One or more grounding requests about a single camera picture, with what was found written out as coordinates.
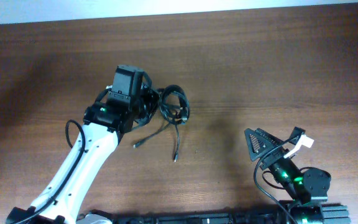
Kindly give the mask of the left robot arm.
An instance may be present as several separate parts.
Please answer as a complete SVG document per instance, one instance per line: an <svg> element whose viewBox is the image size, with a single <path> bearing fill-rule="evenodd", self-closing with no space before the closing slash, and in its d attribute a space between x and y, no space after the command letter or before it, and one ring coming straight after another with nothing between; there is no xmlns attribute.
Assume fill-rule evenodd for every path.
<svg viewBox="0 0 358 224"><path fill-rule="evenodd" d="M70 152L44 191L26 210L15 207L6 223L76 223L83 200L106 159L134 124L150 122L159 101L152 81L141 68L118 65L112 85L85 109Z"/></svg>

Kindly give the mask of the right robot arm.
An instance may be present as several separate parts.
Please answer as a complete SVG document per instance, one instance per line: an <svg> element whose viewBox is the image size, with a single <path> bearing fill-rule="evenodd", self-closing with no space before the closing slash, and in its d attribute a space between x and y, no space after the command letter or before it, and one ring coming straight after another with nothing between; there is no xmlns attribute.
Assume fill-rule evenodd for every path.
<svg viewBox="0 0 358 224"><path fill-rule="evenodd" d="M257 128L244 131L249 157L256 161L253 171L255 186L278 206L280 220L285 223L323 222L323 211L317 206L328 200L331 174L316 167L299 168L292 161L302 148L311 148L314 140L299 127L293 128L286 140ZM258 181L258 171L271 174L277 185L268 183L275 189L284 190L292 199L283 202L267 192Z"/></svg>

